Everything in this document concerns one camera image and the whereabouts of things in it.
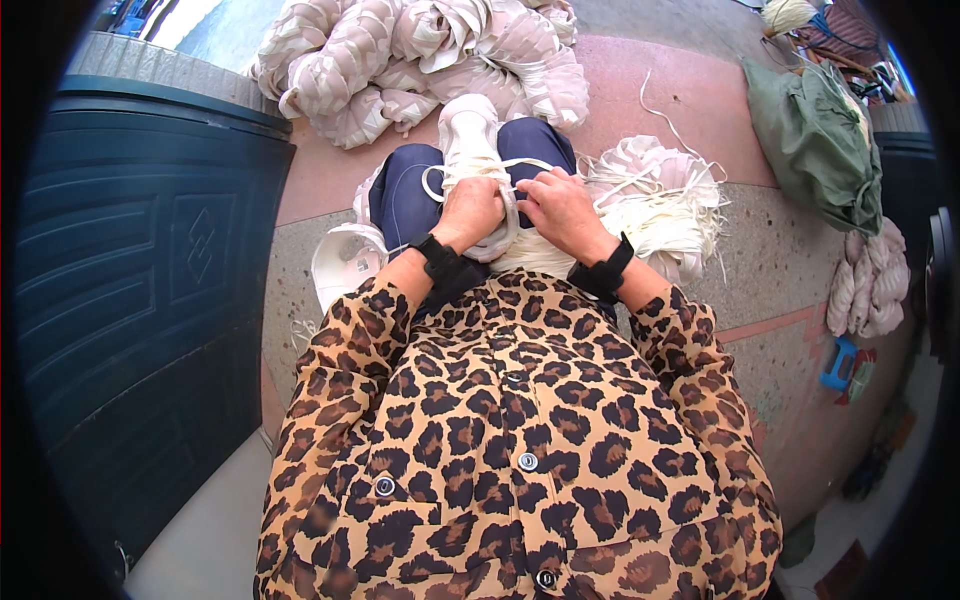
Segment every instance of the blue plastic stool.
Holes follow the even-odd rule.
[[[837,343],[840,350],[837,352],[836,360],[833,361],[833,366],[829,372],[820,373],[820,383],[834,390],[846,392],[847,385],[850,383],[851,371],[853,371],[853,362],[859,348],[847,336],[833,338],[833,341]]]

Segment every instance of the navy blue pants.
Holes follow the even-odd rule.
[[[496,150],[504,160],[510,158],[538,158],[573,174],[576,172],[576,157],[570,140],[556,132],[545,121],[534,117],[516,119],[504,124],[497,134]],[[383,231],[387,250],[410,242],[418,233],[429,231],[440,221],[441,205],[430,198],[421,183],[423,171],[434,165],[444,164],[444,154],[426,144],[400,146],[387,157],[387,161],[370,190],[370,216],[374,225]],[[519,180],[531,180],[542,171],[532,164],[520,163],[507,169],[511,187]],[[444,175],[431,171],[427,184],[436,194],[442,195]],[[516,199],[527,197],[516,192]],[[533,226],[526,215],[520,213],[520,226]],[[391,255],[391,260],[399,252]],[[470,261],[484,276],[490,275],[490,266]],[[612,306],[602,306],[612,314]]]

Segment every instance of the shirt sleeve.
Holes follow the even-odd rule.
[[[713,309],[690,302],[673,286],[630,322],[634,345],[699,441],[708,472],[729,503],[726,520],[731,527],[735,521],[745,554],[734,588],[745,592],[742,597],[762,595],[781,549],[780,511],[754,450],[747,406],[733,378],[733,357],[713,337]],[[757,588],[760,582],[763,589]]]
[[[314,502],[350,431],[383,394],[406,349],[406,298],[393,284],[368,279],[330,306],[321,330],[297,361],[297,387],[280,428],[263,503],[254,596],[266,595],[290,540]]]

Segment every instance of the door panel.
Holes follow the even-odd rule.
[[[41,442],[115,562],[115,540],[135,560],[260,423],[265,277],[294,147],[266,115],[84,79],[98,82],[54,104],[38,143],[14,311]]]

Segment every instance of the knee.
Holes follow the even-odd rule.
[[[498,135],[530,135],[535,132],[544,132],[544,133],[553,133],[553,128],[544,121],[537,117],[522,117],[519,119],[514,119],[513,121],[507,121],[503,124],[503,127],[500,128]]]
[[[403,165],[444,164],[444,154],[427,144],[404,144],[394,150],[390,161]]]

